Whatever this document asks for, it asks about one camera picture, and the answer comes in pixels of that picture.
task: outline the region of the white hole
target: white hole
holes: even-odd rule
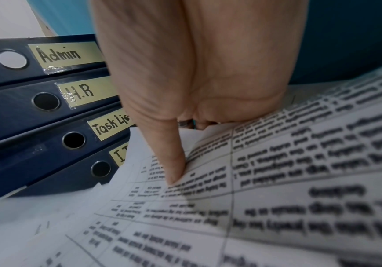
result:
[[[0,63],[10,69],[21,69],[27,65],[27,58],[15,51],[0,53]]]

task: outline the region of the hand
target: hand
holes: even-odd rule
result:
[[[100,48],[126,112],[168,184],[185,156],[177,120],[274,111],[292,74],[307,0],[94,0]]]

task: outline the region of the black hole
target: black hole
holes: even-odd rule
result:
[[[50,111],[59,107],[59,98],[50,93],[39,93],[34,96],[33,103],[41,110]]]
[[[62,138],[62,142],[66,147],[76,149],[85,144],[85,137],[78,132],[69,132]]]
[[[91,167],[91,174],[96,177],[104,177],[110,173],[110,164],[105,161],[97,161]]]

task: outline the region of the handwritten label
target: handwritten label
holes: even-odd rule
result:
[[[109,151],[109,154],[112,156],[113,160],[116,162],[116,164],[119,167],[125,162],[126,150],[128,149],[128,144],[129,142],[126,142],[125,144],[118,146],[112,151]]]
[[[57,84],[57,86],[71,108],[117,95],[110,76]]]
[[[104,61],[95,42],[29,44],[28,46],[43,69]]]
[[[134,124],[124,109],[110,112],[109,114],[88,121],[87,123],[91,129],[93,129],[100,141],[103,141]]]

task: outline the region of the admin binder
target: admin binder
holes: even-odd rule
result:
[[[38,196],[73,192],[108,183],[125,161],[129,137],[34,183],[12,195],[13,197]]]
[[[0,197],[128,138],[134,122],[111,108],[0,147]]]
[[[0,141],[118,102],[106,68],[0,87]]]
[[[101,67],[93,34],[0,39],[0,86]]]

